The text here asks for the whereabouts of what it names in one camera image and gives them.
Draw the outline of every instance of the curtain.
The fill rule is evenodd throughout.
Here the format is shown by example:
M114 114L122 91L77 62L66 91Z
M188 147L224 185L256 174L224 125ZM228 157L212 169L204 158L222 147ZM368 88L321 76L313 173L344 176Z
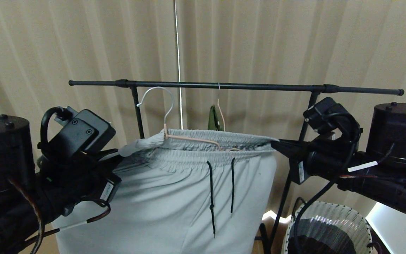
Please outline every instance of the curtain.
M139 138L130 89L71 87L68 80L177 81L174 20L172 0L0 2L0 114L28 119L34 147L40 120L54 106L88 108L111 122L117 134L108 148ZM149 93L141 107L147 137L163 128L170 105L167 93ZM167 120L179 128L179 109ZM60 128L50 124L49 136Z
M185 82L239 82L402 88L406 91L406 2L393 1L177 1L181 78ZM183 89L185 128L205 129L220 100L227 131L298 139L309 92ZM326 97L322 94L319 100ZM394 95L329 95L357 119L367 144L374 106ZM306 140L317 135L309 131ZM277 210L289 169L277 156L269 209ZM325 184L311 177L292 185L285 207L311 198ZM367 215L375 202L332 188L323 201Z

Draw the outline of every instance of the green garment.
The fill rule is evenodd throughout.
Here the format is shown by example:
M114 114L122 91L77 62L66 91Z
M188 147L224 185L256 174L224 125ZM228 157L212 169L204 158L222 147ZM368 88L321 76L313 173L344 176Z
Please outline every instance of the green garment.
M209 109L208 130L223 131L223 127L220 125L219 117L217 116L215 105L211 106Z

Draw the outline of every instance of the drawstring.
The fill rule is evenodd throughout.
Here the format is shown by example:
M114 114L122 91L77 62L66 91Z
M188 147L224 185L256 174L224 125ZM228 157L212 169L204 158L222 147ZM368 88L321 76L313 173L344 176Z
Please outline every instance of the drawstring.
M233 204L234 204L234 159L232 159L232 206L231 206L231 213L233 213ZM209 166L209 180L211 181L211 204L209 206L209 209L211 210L211 221L213 222L213 235L214 238L216 238L216 223L214 221L214 186L213 186L213 167L211 166L211 163L207 161Z
M207 161L208 166L209 166L209 179L211 181L211 205L209 206L209 209L211 210L211 219L213 221L213 234L214 238L216 238L216 224L214 222L214 197L213 197L213 167L211 167L211 163Z
M232 208L231 213L233 213L233 203L234 203L234 159L232 159Z

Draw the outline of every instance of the pants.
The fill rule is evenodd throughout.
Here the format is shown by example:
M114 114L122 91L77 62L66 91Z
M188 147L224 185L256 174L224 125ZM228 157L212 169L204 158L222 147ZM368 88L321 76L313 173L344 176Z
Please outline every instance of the pants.
M210 143L178 139L137 151L114 171L122 183L112 212L57 234L62 254L251 253L276 170L272 139L216 131L169 134L242 151L216 151ZM104 210L81 202L53 225L76 223Z

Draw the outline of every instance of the screw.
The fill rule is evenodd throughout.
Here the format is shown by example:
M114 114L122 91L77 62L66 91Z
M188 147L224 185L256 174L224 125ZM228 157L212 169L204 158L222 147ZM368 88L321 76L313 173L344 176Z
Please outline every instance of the screw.
M5 125L6 125L6 128L7 128L7 129L13 129L13 127L15 126L15 125L13 124L13 122L6 122Z

